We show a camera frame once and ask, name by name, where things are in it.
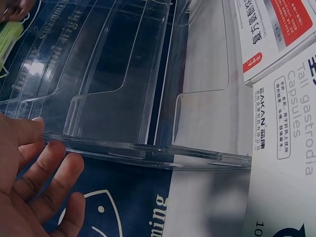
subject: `fingernail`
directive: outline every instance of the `fingernail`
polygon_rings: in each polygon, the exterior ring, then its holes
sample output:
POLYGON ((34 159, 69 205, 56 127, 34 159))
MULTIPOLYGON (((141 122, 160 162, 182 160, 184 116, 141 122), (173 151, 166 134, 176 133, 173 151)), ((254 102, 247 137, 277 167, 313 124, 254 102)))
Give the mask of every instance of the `fingernail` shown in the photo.
POLYGON ((43 118, 42 117, 37 117, 37 118, 34 118, 32 119, 33 121, 36 121, 36 122, 44 122, 43 118))

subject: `brand logo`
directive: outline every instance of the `brand logo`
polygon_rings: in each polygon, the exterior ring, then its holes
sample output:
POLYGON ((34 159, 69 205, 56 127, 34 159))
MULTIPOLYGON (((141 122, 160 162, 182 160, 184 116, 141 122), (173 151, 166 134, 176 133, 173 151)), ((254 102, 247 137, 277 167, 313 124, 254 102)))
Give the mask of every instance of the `brand logo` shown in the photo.
POLYGON ((285 228, 278 231, 273 237, 306 237, 304 224, 300 230, 294 228, 285 228))
POLYGON ((264 149, 265 147, 265 128, 264 125, 266 125, 266 117, 265 117, 265 95, 263 88, 259 90, 260 92, 260 125, 261 125, 261 131, 260 131, 260 146, 261 149, 264 149))
POLYGON ((308 66, 310 67, 311 70, 311 76, 313 77, 313 82, 316 85, 316 79, 315 77, 315 73, 316 73, 316 61, 315 61, 315 57, 312 57, 311 59, 308 60, 308 66))

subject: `hand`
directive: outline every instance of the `hand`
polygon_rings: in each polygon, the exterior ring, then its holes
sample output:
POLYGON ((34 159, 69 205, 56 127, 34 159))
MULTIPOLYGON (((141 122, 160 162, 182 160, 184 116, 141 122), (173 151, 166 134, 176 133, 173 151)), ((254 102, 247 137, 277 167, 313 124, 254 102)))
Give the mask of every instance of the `hand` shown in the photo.
POLYGON ((58 228, 48 234, 42 227, 59 209, 84 167, 80 155, 65 157, 61 142, 52 141, 44 147, 40 137, 43 130, 42 118, 11 119, 0 114, 0 236, 75 237, 83 225, 85 199, 73 193, 58 228), (38 154, 36 162, 16 180, 17 173, 38 154), (52 181, 38 196, 60 163, 52 181))
POLYGON ((32 9, 35 0, 12 0, 2 21, 21 21, 32 9))
POLYGON ((0 19, 3 19, 3 13, 5 11, 5 7, 6 7, 5 1, 0 0, 0 19))

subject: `dark blue surface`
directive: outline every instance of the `dark blue surface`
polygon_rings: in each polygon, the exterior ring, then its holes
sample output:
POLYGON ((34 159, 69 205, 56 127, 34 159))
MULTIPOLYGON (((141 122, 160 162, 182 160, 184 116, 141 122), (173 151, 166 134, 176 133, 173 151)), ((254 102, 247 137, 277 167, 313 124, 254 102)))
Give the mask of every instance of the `dark blue surface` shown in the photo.
MULTIPOLYGON (((160 204, 169 194, 172 171, 116 164, 85 158, 85 169, 72 191, 88 194, 103 193, 86 198, 84 227, 79 236, 100 237, 92 227, 101 230, 107 237, 119 237, 119 225, 124 237, 148 237, 152 233, 149 222, 153 220, 155 208, 162 212, 166 207, 160 204), (114 212, 110 196, 118 210, 120 222, 114 212), (104 213, 98 207, 104 207, 104 213)), ((45 224, 48 231, 57 227, 65 203, 56 216, 45 224)))

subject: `finger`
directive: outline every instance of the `finger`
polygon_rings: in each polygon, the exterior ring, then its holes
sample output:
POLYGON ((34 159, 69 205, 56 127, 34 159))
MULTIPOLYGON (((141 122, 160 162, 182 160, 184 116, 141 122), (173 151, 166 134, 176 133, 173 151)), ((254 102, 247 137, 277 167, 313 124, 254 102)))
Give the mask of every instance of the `finger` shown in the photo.
POLYGON ((84 221, 85 199, 81 193, 71 194, 65 216, 51 237, 76 237, 84 221))
POLYGON ((83 168, 80 155, 70 153, 65 157, 44 193, 29 204, 40 223, 46 222, 57 212, 83 168))
POLYGON ((23 201, 29 202, 41 191, 62 162, 65 153, 65 146, 61 142, 50 142, 30 169, 14 182, 12 189, 23 201))
POLYGON ((29 120, 4 117, 3 119, 13 128, 18 146, 36 142, 44 132, 44 121, 42 118, 29 120))
POLYGON ((0 194, 5 193, 8 195, 17 175, 19 161, 22 158, 15 145, 1 141, 1 138, 0 151, 0 194))
POLYGON ((16 9, 16 7, 14 7, 14 6, 9 7, 8 11, 6 11, 6 13, 3 16, 2 21, 8 21, 9 16, 11 16, 15 12, 15 9, 16 9))
POLYGON ((3 15, 5 13, 5 9, 6 9, 6 2, 0 1, 0 19, 3 18, 3 15))
POLYGON ((14 14, 9 16, 9 21, 21 21, 28 13, 29 9, 27 8, 16 8, 14 14))
POLYGON ((38 154, 40 154, 45 147, 44 139, 40 138, 38 141, 32 144, 19 147, 21 154, 21 160, 19 163, 20 172, 29 162, 31 162, 38 154))

